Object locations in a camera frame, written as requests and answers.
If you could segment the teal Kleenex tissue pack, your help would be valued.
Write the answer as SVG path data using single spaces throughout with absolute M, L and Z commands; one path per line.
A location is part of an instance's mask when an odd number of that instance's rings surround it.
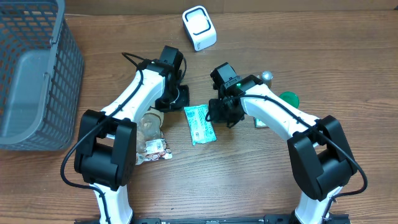
M 255 128 L 267 128 L 267 125 L 263 123 L 260 119 L 254 118 L 254 127 Z

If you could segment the mint green wet wipes pack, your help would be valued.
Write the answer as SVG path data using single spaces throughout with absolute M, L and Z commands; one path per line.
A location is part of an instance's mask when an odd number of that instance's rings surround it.
M 184 107 L 184 112 L 190 128 L 193 146 L 198 143 L 206 144 L 208 142 L 216 141 L 216 134 L 212 124 L 209 121 L 206 121 L 208 105 Z

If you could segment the yellow oil bottle silver cap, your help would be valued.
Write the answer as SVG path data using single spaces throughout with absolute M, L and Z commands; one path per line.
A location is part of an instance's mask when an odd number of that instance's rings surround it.
M 263 71 L 257 74 L 257 77 L 262 80 L 262 82 L 267 85 L 268 88 L 272 86 L 273 74 L 270 71 Z

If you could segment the brown snack packet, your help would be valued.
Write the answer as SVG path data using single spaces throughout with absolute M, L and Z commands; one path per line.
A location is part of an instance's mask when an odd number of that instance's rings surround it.
M 168 160 L 172 151 L 161 130 L 164 114 L 150 107 L 137 124 L 136 165 Z

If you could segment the green lid glass jar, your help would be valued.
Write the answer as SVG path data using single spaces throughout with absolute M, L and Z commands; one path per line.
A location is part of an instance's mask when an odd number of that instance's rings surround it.
M 300 105 L 299 97 L 294 92 L 285 91 L 279 95 L 279 98 L 281 98 L 294 108 L 298 108 Z

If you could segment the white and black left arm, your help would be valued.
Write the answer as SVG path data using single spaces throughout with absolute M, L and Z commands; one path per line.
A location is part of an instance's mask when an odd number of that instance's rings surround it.
M 74 169 L 83 189 L 95 193 L 97 223 L 132 223 L 127 183 L 136 165 L 137 125 L 151 106 L 161 112 L 188 105 L 189 92 L 182 79 L 184 57 L 144 59 L 137 64 L 132 83 L 101 111 L 87 110 L 80 122 L 78 141 L 72 147 Z

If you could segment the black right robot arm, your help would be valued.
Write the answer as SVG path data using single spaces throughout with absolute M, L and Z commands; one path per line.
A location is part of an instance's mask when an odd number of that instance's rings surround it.
M 293 176 L 302 191 L 289 222 L 332 223 L 330 207 L 358 170 L 339 121 L 294 108 L 254 75 L 211 78 L 218 98 L 209 101 L 206 120 L 231 128 L 245 115 L 253 116 L 286 141 Z

